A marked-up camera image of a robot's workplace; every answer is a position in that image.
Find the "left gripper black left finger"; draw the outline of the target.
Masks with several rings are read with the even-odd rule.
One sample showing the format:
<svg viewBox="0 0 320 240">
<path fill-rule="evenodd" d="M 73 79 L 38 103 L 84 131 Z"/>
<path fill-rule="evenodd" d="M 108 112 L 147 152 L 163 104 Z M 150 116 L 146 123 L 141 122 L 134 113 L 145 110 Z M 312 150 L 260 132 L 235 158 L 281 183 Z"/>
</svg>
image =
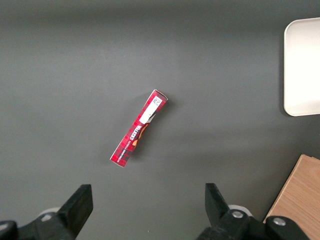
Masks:
<svg viewBox="0 0 320 240">
<path fill-rule="evenodd" d="M 82 184 L 58 209 L 18 226 L 14 220 L 0 222 L 2 240 L 75 240 L 93 211 L 90 184 Z"/>
</svg>

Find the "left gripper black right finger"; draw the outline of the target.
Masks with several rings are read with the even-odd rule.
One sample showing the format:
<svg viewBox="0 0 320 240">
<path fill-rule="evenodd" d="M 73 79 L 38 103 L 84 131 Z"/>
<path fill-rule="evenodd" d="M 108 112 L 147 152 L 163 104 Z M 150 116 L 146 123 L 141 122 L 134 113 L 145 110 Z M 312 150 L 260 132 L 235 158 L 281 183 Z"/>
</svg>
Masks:
<svg viewBox="0 0 320 240">
<path fill-rule="evenodd" d="M 205 211 L 210 222 L 198 240 L 307 240 L 299 225 L 284 216 L 256 220 L 241 209 L 232 209 L 214 183 L 205 184 Z"/>
</svg>

